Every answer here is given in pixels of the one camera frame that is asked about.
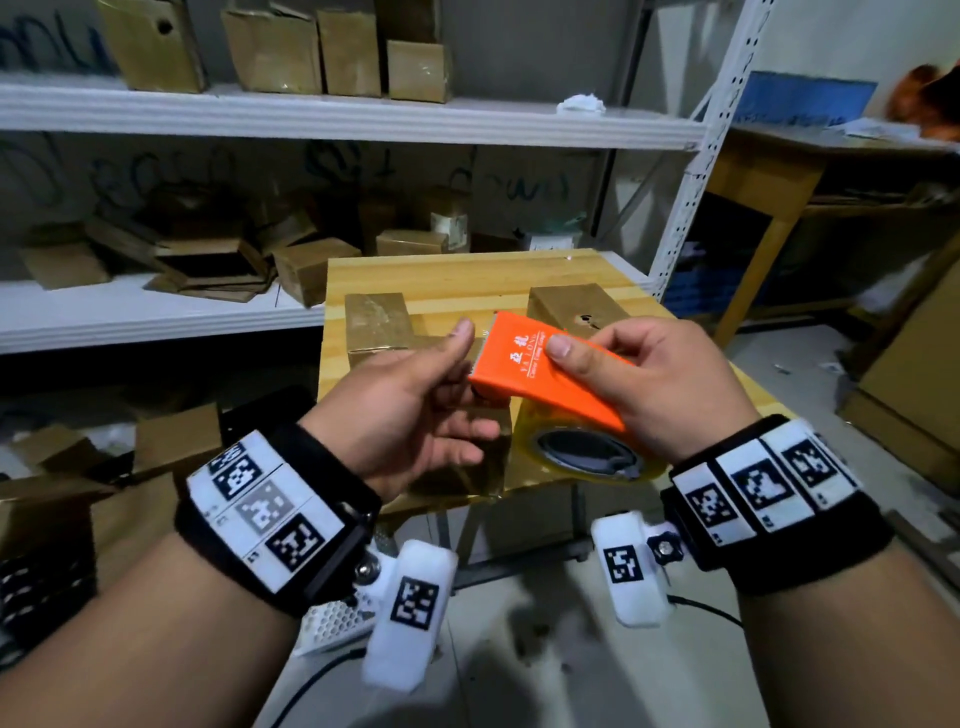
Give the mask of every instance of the orange tape dispenser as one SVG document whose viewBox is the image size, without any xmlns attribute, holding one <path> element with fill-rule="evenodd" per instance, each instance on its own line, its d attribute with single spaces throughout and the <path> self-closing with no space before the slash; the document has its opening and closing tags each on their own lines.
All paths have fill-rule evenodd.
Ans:
<svg viewBox="0 0 960 728">
<path fill-rule="evenodd" d="M 663 473 L 666 464 L 633 440 L 616 411 L 546 355 L 546 342 L 555 333 L 570 335 L 535 319 L 498 311 L 473 364 L 469 381 L 479 395 L 523 398 L 514 447 L 584 480 L 626 483 Z"/>
</svg>

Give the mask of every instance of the cable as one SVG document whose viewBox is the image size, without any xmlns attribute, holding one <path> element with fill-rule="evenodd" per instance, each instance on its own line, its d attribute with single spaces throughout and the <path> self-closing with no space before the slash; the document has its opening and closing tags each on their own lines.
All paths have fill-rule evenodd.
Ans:
<svg viewBox="0 0 960 728">
<path fill-rule="evenodd" d="M 733 615 L 727 614 L 722 609 L 711 607 L 709 604 L 704 604 L 702 601 L 695 601 L 693 599 L 687 599 L 685 596 L 675 596 L 675 595 L 667 595 L 666 600 L 671 604 L 683 604 L 683 606 L 686 606 L 686 607 L 696 607 L 697 609 L 703 609 L 705 612 L 710 612 L 712 615 L 716 615 L 717 617 L 722 617 L 726 621 L 731 621 L 740 629 L 743 629 L 742 621 L 740 621 Z"/>
<path fill-rule="evenodd" d="M 312 688 L 315 683 L 320 681 L 320 678 L 322 678 L 324 675 L 326 675 L 328 672 L 330 672 L 332 669 L 334 669 L 338 665 L 342 665 L 343 663 L 348 663 L 350 660 L 362 660 L 364 655 L 366 654 L 367 654 L 366 647 L 359 647 L 357 649 L 352 649 L 350 652 L 345 652 L 339 657 L 333 658 L 326 665 L 324 665 L 319 670 L 314 672 L 313 675 L 310 676 L 310 679 L 307 680 L 305 683 L 303 683 L 303 685 L 300 686 L 300 689 L 294 693 L 294 696 L 290 698 L 290 702 L 288 702 L 285 706 L 283 706 L 283 710 L 280 711 L 280 715 L 276 717 L 276 720 L 270 724 L 270 728 L 279 728 L 279 725 L 280 723 L 283 722 L 283 719 L 289 715 L 290 711 L 293 710 L 294 706 L 297 705 L 297 703 L 306 694 L 306 692 L 310 690 L 310 688 Z"/>
</svg>

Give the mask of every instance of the orange object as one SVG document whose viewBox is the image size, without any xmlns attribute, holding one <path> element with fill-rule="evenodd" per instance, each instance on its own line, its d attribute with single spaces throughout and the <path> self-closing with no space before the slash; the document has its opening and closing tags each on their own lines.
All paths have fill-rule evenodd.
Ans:
<svg viewBox="0 0 960 728">
<path fill-rule="evenodd" d="M 609 404 L 546 355 L 546 342 L 555 333 L 570 336 L 535 319 L 498 311 L 487 341 L 473 364 L 470 384 L 478 394 L 491 400 L 524 397 L 572 412 L 618 435 L 627 435 L 627 426 Z M 621 358 L 602 347 L 589 345 L 607 356 Z"/>
</svg>

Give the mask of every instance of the wooden table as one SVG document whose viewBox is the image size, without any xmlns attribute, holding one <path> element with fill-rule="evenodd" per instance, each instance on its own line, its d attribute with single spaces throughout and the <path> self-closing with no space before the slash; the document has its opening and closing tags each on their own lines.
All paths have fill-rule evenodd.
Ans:
<svg viewBox="0 0 960 728">
<path fill-rule="evenodd" d="M 831 163 L 840 158 L 866 157 L 936 161 L 952 160 L 955 154 L 942 147 L 864 139 L 826 129 L 760 124 L 731 129 L 710 174 L 707 192 L 769 215 L 771 220 L 713 333 L 719 347 L 726 347 L 733 339 L 790 232 L 802 217 L 916 214 L 928 210 L 905 205 L 810 203 L 814 189 Z M 805 306 L 808 310 L 825 307 L 836 305 Z M 784 309 L 777 315 L 799 312 L 796 306 L 776 308 Z"/>
<path fill-rule="evenodd" d="M 349 371 L 344 313 L 347 293 L 402 293 L 415 334 L 443 336 L 461 316 L 468 316 L 476 326 L 477 334 L 482 335 L 490 328 L 495 311 L 525 313 L 531 287 L 583 283 L 598 283 L 631 315 L 672 318 L 669 311 L 594 250 L 331 260 L 326 285 L 319 396 L 329 392 Z M 752 380 L 740 372 L 737 374 L 762 414 L 789 414 Z M 518 399 L 512 402 L 514 421 L 519 404 Z M 530 459 L 512 456 L 504 493 L 558 482 L 554 474 L 543 470 L 540 464 Z M 419 494 L 415 488 L 386 506 L 383 513 L 403 520 L 465 505 L 473 499 L 476 497 L 427 496 Z"/>
</svg>

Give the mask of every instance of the forearm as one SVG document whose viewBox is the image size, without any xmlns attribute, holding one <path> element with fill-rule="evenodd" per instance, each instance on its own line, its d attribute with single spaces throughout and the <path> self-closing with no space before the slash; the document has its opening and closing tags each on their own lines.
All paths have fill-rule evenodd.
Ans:
<svg viewBox="0 0 960 728">
<path fill-rule="evenodd" d="M 960 715 L 960 620 L 896 544 L 823 581 L 739 601 L 775 728 L 923 728 Z"/>
<path fill-rule="evenodd" d="M 249 726 L 297 628 L 169 536 L 0 680 L 4 722 Z"/>
</svg>

